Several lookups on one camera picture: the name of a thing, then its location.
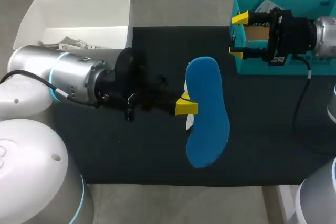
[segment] shoe insole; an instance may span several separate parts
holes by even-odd
[[[194,167],[202,168],[219,158],[230,133],[221,71],[213,58],[200,57],[188,65],[185,79],[191,101],[198,103],[186,153]]]

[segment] white box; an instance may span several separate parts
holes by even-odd
[[[130,0],[34,0],[17,33],[13,49],[60,43],[66,36],[111,49],[66,49],[102,59],[114,67],[117,56],[132,46]]]

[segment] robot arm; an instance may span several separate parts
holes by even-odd
[[[304,90],[296,105],[293,116],[293,129],[302,98],[308,88],[311,78],[311,68],[308,61],[298,56],[311,51],[315,57],[336,58],[336,18],[319,17],[309,20],[305,17],[294,17],[290,10],[274,8],[270,13],[255,13],[247,11],[232,18],[233,24],[269,24],[269,39],[267,48],[231,47],[229,52],[242,60],[261,58],[269,66],[283,66],[287,56],[292,54],[294,60],[300,60],[307,65],[308,77]],[[336,123],[336,88],[327,106],[328,116]]]
[[[169,91],[163,76],[157,83],[149,83],[145,56],[134,54],[131,48],[120,53],[112,69],[102,60],[26,46],[13,53],[8,74],[0,84],[14,74],[39,80],[50,87],[51,95],[59,101],[67,99],[88,106],[123,110],[128,121],[133,120],[137,106],[160,108],[172,115],[198,113],[198,104],[191,102],[186,94],[181,96]]]

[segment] floor tile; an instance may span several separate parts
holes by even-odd
[[[103,185],[98,224],[266,224],[260,187]]]

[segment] black cable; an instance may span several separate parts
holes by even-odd
[[[44,85],[50,87],[50,88],[51,88],[52,90],[54,90],[54,91],[57,89],[54,85],[52,85],[50,82],[46,81],[46,80],[43,79],[42,77],[40,77],[40,76],[38,76],[38,75],[36,75],[36,74],[34,74],[34,73],[25,71],[25,70],[13,70],[13,71],[11,71],[11,72],[5,74],[5,75],[1,78],[1,80],[0,80],[0,84],[4,83],[9,77],[11,77],[11,76],[13,76],[13,75],[15,75],[15,74],[21,74],[21,75],[23,75],[23,76],[28,76],[28,77],[31,77],[31,78],[33,78],[33,79],[36,79],[36,80],[42,82]]]
[[[39,82],[43,83],[44,85],[46,85],[47,87],[51,88],[53,91],[55,92],[58,92],[61,91],[60,89],[58,89],[55,85],[51,84],[50,82],[46,81],[45,79],[43,79],[42,77],[34,74],[34,73],[31,73],[31,72],[28,72],[28,71],[25,71],[25,70],[13,70],[7,74],[5,74],[1,80],[0,80],[0,84],[4,83],[9,77],[15,75],[15,74],[21,74],[23,76],[28,76],[28,77],[31,77],[35,80],[38,80]],[[63,93],[63,96],[66,97],[69,101],[72,101],[74,103],[77,103],[77,104],[81,104],[81,105],[86,105],[86,106],[96,106],[95,104],[89,104],[89,103],[85,103],[85,102],[81,102],[81,101],[78,101],[76,100],[75,98],[73,98],[72,96],[70,96],[69,94],[66,94],[64,91],[61,91]]]
[[[294,114],[293,114],[293,119],[292,119],[292,128],[293,128],[293,132],[296,133],[296,118],[298,116],[298,112],[299,112],[299,109],[300,109],[300,106],[301,106],[301,103],[302,103],[302,100],[303,100],[303,97],[305,96],[306,94],[306,91],[308,90],[308,87],[309,87],[309,84],[310,84],[310,78],[311,78],[311,67],[310,67],[310,64],[309,62],[301,57],[301,56],[298,56],[298,55],[293,55],[292,58],[294,60],[299,60],[299,61],[302,61],[303,63],[306,64],[307,66],[307,70],[308,70],[308,76],[307,76],[307,81],[306,81],[306,84],[304,85],[304,88],[303,88],[303,91],[301,92],[301,95],[299,97],[299,100],[295,106],[295,109],[294,109]]]
[[[308,76],[307,76],[307,81],[306,81],[306,84],[304,85],[304,88],[303,88],[303,91],[299,97],[299,100],[295,106],[295,110],[294,110],[294,114],[293,114],[293,119],[292,119],[292,129],[293,129],[293,133],[299,138],[299,142],[300,144],[308,149],[309,151],[313,152],[313,153],[316,153],[316,154],[319,154],[319,155],[324,155],[324,156],[336,156],[336,153],[334,152],[325,152],[325,151],[321,151],[317,148],[314,148],[313,146],[311,146],[310,144],[308,144],[306,141],[304,141],[304,139],[301,138],[301,136],[299,136],[297,134],[297,127],[296,127],[296,122],[297,122],[297,115],[298,115],[298,112],[299,112],[299,109],[300,109],[300,106],[301,106],[301,103],[303,101],[303,97],[305,96],[305,93],[306,91],[308,90],[308,87],[309,87],[309,84],[310,84],[310,80],[311,80],[311,67],[310,67],[310,64],[309,62],[303,58],[303,57],[300,57],[300,56],[297,56],[297,55],[293,55],[293,59],[295,60],[299,60],[299,61],[302,61],[306,64],[307,66],[307,70],[308,70]]]

